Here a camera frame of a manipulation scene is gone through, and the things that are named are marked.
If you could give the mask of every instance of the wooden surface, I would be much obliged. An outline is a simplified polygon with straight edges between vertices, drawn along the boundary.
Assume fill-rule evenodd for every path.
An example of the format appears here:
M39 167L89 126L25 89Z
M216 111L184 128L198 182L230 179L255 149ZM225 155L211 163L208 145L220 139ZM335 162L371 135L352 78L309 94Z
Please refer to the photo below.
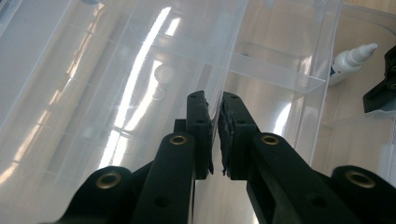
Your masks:
M345 2L396 15L395 0L345 0Z

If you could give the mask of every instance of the white cap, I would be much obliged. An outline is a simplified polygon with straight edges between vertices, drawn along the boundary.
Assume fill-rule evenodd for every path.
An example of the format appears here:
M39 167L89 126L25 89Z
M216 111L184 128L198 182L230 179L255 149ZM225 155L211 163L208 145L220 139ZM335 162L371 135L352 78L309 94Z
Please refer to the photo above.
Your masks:
M346 55L346 63L352 67L359 66L364 63L368 58L370 58L374 51L378 48L376 43L369 45L362 45L356 49L352 49Z

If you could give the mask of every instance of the bottle nozzle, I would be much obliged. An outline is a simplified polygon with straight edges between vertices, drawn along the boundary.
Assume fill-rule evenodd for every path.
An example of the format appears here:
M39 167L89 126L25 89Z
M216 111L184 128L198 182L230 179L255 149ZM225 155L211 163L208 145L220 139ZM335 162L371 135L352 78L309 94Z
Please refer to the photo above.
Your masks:
M356 49L352 49L346 56L346 62L351 66L359 66L370 58L374 51L378 48L376 43L362 45Z

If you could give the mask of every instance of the small white bottle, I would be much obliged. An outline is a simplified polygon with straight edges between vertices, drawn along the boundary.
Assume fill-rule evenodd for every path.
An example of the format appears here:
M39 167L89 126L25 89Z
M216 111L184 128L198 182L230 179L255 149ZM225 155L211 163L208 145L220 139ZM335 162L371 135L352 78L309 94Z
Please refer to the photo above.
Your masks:
M346 50L338 54L332 61L329 86L332 86L361 70L363 63L378 48L376 43L362 45L356 49Z

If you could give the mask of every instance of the black object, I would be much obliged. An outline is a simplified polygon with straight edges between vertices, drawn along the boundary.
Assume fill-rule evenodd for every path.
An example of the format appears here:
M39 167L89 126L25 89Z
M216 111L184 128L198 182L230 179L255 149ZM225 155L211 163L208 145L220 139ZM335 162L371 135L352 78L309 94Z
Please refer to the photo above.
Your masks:
M175 121L153 162L134 173L96 171L55 223L191 223L195 174L207 175L212 131L204 93L188 101L187 119ZM224 172L247 181L260 223L396 223L393 186L355 166L338 167L332 177L315 172L281 136L260 133L242 100L228 92L219 135Z
M396 95L396 46L390 49L385 58L385 78L363 96L364 113L380 109Z

